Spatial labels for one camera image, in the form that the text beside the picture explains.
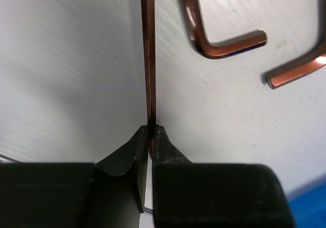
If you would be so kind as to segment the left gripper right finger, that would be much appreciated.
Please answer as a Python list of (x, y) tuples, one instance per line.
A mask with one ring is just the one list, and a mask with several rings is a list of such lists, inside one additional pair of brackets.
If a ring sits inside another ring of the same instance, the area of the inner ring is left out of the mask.
[(163, 126), (153, 135), (152, 196), (156, 227), (295, 227), (269, 167), (193, 163)]

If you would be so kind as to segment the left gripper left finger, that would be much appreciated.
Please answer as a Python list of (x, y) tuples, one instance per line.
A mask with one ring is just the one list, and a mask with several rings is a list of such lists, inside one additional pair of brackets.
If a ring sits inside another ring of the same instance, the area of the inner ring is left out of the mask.
[(138, 227), (148, 128), (98, 163), (1, 164), (1, 227)]

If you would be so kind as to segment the brown hex key long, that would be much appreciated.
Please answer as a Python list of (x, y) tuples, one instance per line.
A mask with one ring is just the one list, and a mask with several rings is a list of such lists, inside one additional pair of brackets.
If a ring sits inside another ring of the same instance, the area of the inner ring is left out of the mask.
[(155, 0), (141, 0), (149, 153), (153, 154), (156, 127)]

